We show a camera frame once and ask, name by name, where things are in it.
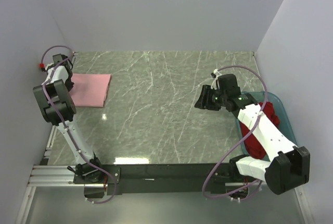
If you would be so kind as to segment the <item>pink t shirt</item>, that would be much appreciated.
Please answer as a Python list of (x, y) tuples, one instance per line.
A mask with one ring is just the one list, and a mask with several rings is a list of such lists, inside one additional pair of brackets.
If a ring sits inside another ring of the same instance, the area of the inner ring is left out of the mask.
[(72, 76), (74, 86), (70, 91), (74, 105), (103, 108), (111, 79), (110, 74), (74, 73)]

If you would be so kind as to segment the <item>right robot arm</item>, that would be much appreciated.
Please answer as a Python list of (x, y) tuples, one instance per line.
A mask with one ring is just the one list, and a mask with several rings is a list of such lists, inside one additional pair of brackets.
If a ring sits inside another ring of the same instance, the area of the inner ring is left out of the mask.
[(257, 138), (268, 161), (242, 155), (230, 160), (229, 177), (252, 177), (266, 182), (269, 189), (280, 195), (308, 183), (310, 152), (297, 147), (269, 120), (254, 97), (242, 94), (234, 74), (212, 73), (212, 85), (204, 85), (195, 108), (232, 113)]

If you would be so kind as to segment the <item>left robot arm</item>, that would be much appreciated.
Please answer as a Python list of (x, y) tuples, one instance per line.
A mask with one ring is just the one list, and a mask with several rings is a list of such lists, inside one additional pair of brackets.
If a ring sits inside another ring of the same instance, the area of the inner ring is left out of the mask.
[(105, 175), (101, 163), (83, 138), (78, 127), (76, 107), (69, 94), (73, 89), (72, 62), (63, 54), (53, 56), (53, 63), (44, 66), (45, 81), (33, 88), (33, 94), (44, 120), (51, 123), (63, 135), (75, 158), (75, 167), (67, 169), (82, 183), (100, 183)]

